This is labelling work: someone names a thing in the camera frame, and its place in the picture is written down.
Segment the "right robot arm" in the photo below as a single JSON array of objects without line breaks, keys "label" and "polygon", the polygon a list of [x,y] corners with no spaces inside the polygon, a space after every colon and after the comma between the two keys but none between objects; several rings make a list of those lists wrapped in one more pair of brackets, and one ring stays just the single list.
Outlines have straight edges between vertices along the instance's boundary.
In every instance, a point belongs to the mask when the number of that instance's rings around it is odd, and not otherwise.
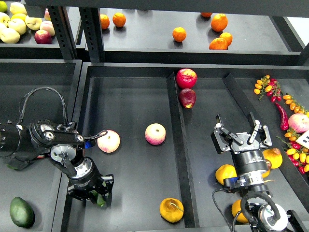
[{"label": "right robot arm", "polygon": [[252,127],[250,132],[228,131],[220,115],[216,116],[216,121],[212,141],[218,154],[231,153],[237,174],[225,178],[220,190],[242,193],[240,210],[235,217],[243,214],[253,232],[288,232],[289,225],[294,232],[307,231],[295,211],[285,211],[274,203],[262,177],[269,170],[262,150],[272,146],[268,127],[261,125],[252,113],[248,119]]}]

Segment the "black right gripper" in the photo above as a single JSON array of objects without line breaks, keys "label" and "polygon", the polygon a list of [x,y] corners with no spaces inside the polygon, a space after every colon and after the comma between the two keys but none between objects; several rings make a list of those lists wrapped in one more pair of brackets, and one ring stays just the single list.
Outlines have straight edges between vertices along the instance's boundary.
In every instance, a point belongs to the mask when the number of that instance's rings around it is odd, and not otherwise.
[{"label": "black right gripper", "polygon": [[250,134],[240,132],[235,135],[225,128],[220,114],[215,118],[217,123],[211,133],[211,139],[218,154],[231,151],[237,176],[245,176],[254,172],[261,175],[267,172],[267,163],[260,148],[272,146],[268,126],[262,125],[254,117],[253,112],[249,112],[248,122],[252,127]]}]

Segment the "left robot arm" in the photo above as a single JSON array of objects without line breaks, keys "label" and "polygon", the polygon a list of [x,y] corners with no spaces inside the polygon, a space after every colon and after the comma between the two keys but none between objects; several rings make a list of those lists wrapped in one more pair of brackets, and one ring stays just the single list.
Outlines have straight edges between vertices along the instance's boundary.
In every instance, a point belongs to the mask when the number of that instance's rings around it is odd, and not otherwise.
[{"label": "left robot arm", "polygon": [[[39,90],[57,93],[62,104],[61,124],[38,120],[24,124],[26,105]],[[0,157],[13,170],[23,170],[39,159],[49,159],[69,179],[67,194],[80,201],[91,201],[102,207],[112,201],[113,174],[102,175],[94,161],[84,155],[86,149],[105,138],[107,130],[96,135],[83,136],[76,130],[76,123],[68,120],[63,96],[51,87],[38,87],[24,95],[19,105],[19,120],[0,126]]]}]

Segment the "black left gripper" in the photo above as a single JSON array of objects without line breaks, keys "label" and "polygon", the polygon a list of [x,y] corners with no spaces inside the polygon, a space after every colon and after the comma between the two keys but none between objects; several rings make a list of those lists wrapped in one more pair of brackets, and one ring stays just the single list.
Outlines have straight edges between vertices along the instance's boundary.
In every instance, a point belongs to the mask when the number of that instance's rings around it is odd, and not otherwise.
[{"label": "black left gripper", "polygon": [[72,184],[67,188],[67,194],[77,200],[91,201],[96,203],[96,197],[93,190],[101,194],[106,201],[105,205],[112,203],[113,174],[101,176],[96,166],[92,166],[90,171],[79,178],[69,178]]}]

